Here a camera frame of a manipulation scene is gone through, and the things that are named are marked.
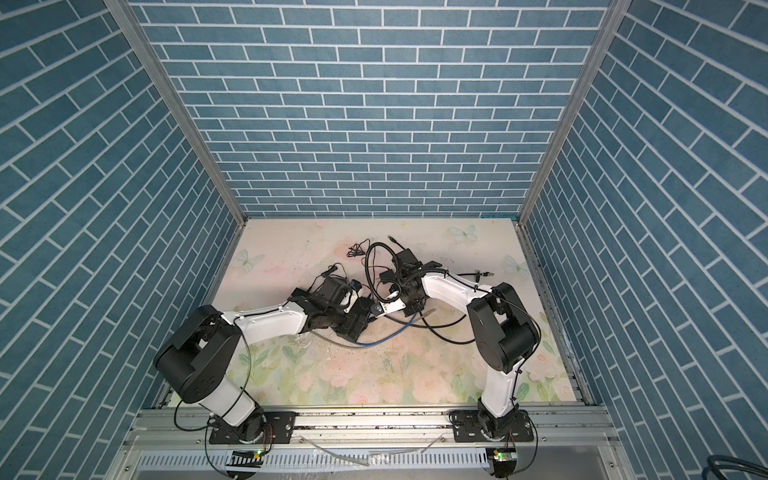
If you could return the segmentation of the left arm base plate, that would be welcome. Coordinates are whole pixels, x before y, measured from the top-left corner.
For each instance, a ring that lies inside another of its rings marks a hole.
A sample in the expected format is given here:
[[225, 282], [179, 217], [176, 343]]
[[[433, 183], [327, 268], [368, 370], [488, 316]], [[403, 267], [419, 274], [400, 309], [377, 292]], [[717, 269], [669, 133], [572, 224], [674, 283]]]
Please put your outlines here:
[[297, 414], [292, 411], [257, 409], [239, 426], [229, 425], [218, 415], [209, 421], [208, 440], [214, 445], [288, 444], [293, 435]]

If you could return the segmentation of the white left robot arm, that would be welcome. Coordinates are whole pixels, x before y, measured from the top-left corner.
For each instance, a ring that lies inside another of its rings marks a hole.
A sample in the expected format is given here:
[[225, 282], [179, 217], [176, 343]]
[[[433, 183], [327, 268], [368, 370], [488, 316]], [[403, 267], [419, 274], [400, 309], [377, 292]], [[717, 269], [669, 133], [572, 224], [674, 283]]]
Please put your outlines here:
[[262, 409], [227, 377], [232, 359], [256, 343], [276, 337], [332, 329], [347, 341], [359, 339], [374, 302], [362, 285], [331, 275], [313, 290], [296, 288], [274, 307], [222, 312], [211, 305], [192, 311], [160, 348], [154, 366], [186, 404], [203, 406], [225, 424], [253, 438]]

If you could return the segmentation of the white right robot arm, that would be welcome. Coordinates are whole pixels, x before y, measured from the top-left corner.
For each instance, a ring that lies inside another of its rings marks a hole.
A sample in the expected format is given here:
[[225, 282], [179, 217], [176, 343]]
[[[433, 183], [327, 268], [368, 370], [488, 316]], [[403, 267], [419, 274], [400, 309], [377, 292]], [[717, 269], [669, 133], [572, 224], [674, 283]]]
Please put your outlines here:
[[379, 275], [380, 282], [389, 287], [389, 295], [374, 294], [382, 308], [414, 316], [432, 299], [466, 315], [474, 344], [488, 367], [479, 411], [489, 420], [510, 418], [517, 409], [515, 388], [522, 365], [541, 340], [538, 324], [515, 289], [507, 283], [471, 283], [437, 262], [421, 262], [409, 249], [391, 257], [392, 267]]

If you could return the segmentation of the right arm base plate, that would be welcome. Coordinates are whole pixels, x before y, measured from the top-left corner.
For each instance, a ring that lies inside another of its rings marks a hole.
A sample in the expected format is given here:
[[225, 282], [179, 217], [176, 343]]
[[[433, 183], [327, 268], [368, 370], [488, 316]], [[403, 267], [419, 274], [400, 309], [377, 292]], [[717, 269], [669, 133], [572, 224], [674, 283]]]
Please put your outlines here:
[[533, 424], [528, 412], [513, 409], [501, 418], [485, 410], [452, 410], [448, 414], [454, 441], [478, 443], [514, 441], [532, 442], [535, 439]]

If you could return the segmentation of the black network switch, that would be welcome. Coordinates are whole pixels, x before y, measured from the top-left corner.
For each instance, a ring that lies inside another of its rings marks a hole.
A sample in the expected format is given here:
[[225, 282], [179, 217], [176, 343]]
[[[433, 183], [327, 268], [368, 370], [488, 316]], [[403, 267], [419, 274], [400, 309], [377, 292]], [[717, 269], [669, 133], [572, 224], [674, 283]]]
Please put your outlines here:
[[370, 298], [358, 298], [348, 312], [332, 327], [332, 330], [342, 339], [357, 342], [367, 328], [372, 309], [376, 306]]

